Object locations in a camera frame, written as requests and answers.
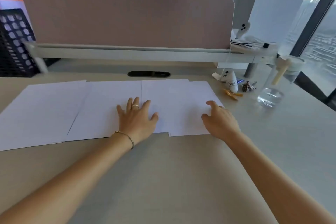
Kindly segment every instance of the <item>bracelet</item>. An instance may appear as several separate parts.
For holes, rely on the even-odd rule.
[[[133,140],[127,134],[125,134],[125,133],[123,133],[123,132],[121,132],[119,130],[115,131],[114,133],[120,133],[120,134],[123,134],[123,135],[127,136],[128,139],[131,140],[131,142],[132,142],[132,148],[131,148],[131,150],[134,148],[134,142],[133,142]]]

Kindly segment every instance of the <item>desk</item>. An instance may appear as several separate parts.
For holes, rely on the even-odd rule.
[[[48,74],[0,78],[0,111],[28,84],[135,80],[131,70],[172,73],[171,79],[207,80],[244,133],[295,182],[336,215],[336,113],[293,85],[280,106],[265,110],[257,92],[237,102],[211,77],[212,63],[61,60]],[[261,87],[270,68],[260,64]],[[243,70],[236,70],[242,77]],[[44,184],[104,139],[0,152],[0,212]],[[70,223],[276,223],[240,162],[210,135],[153,134],[101,179]]]

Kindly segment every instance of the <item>black storage crate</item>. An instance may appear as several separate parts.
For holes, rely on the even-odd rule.
[[[35,41],[21,9],[0,10],[0,77],[32,77],[39,72],[23,41]],[[58,59],[45,59],[47,65]]]

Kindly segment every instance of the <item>candy wrapper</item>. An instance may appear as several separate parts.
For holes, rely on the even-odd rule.
[[[254,82],[254,83],[250,84],[250,81],[247,81],[246,83],[243,84],[241,89],[243,90],[243,92],[256,90],[257,88],[254,87],[256,84],[257,84],[257,82]]]

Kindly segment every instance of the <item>forearm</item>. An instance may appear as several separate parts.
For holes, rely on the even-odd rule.
[[[0,216],[0,223],[67,223],[90,190],[130,148],[129,139],[114,134]]]
[[[336,223],[334,217],[270,161],[242,133],[224,140],[262,194],[279,224]]]

